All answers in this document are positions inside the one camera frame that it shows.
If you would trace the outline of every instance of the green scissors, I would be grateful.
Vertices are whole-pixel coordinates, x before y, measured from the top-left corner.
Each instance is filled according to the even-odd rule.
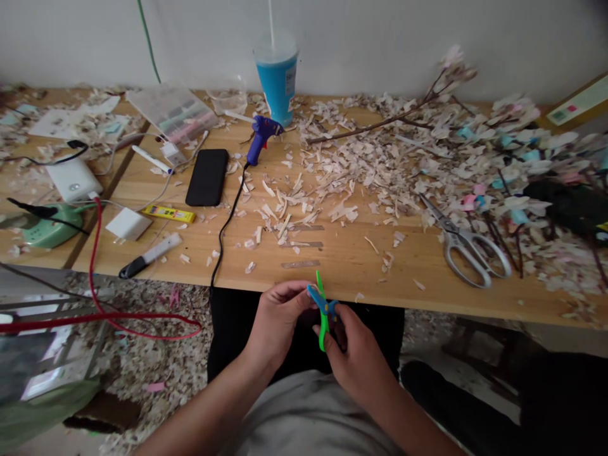
[[[325,291],[323,290],[323,283],[321,282],[321,274],[317,271],[317,289],[313,285],[308,285],[308,292],[310,296],[317,304],[319,310],[321,311],[321,330],[319,331],[319,348],[321,351],[325,351],[325,333],[329,332],[329,318],[328,315],[331,315],[331,319],[335,322],[338,321],[338,316],[336,315],[336,304],[339,304],[339,301],[327,302],[325,299]]]

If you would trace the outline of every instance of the gray shirt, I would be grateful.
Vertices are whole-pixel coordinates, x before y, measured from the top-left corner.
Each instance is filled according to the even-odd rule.
[[[333,375],[308,370],[269,386],[222,455],[403,454]]]

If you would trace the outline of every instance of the plastic storage box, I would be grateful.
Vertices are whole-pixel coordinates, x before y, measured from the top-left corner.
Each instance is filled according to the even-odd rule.
[[[192,141],[217,124],[217,117],[183,87],[160,84],[127,92],[127,100],[172,143]]]

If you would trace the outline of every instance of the blue cup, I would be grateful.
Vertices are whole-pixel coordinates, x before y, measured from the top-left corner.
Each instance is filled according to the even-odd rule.
[[[287,127],[293,120],[293,98],[296,94],[296,41],[290,33],[278,30],[274,46],[270,34],[265,35],[253,48],[253,56],[270,118]]]

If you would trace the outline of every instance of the red wire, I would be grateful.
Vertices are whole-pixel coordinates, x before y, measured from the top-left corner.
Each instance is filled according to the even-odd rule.
[[[91,263],[89,264],[89,286],[91,287],[91,296],[93,298],[93,302],[95,303],[95,307],[99,311],[97,315],[83,315],[81,317],[70,317],[60,320],[51,320],[44,322],[22,322],[22,323],[11,323],[11,324],[0,324],[0,333],[19,333],[20,331],[31,331],[34,329],[47,329],[58,326],[65,326],[70,324],[77,323],[86,323],[95,320],[107,320],[113,327],[124,331],[128,334],[133,334],[135,336],[141,336],[148,339],[156,339],[156,340],[182,340],[191,338],[198,333],[200,333],[203,329],[203,326],[194,320],[187,319],[182,317],[181,315],[176,315],[172,313],[126,313],[126,312],[113,312],[106,313],[101,307],[99,303],[99,299],[97,297],[97,292],[95,291],[95,285],[93,283],[93,267],[95,265],[95,256],[97,255],[97,246],[99,244],[99,233],[101,232],[101,201],[99,198],[95,198],[95,203],[97,204],[97,231],[95,232],[95,242],[93,243],[93,252],[91,254]],[[114,321],[114,319],[178,319],[183,321],[184,323],[188,323],[191,325],[198,326],[198,330],[192,332],[191,334],[187,334],[185,336],[154,336],[152,334],[146,334],[145,332],[137,332],[132,329],[126,328]]]

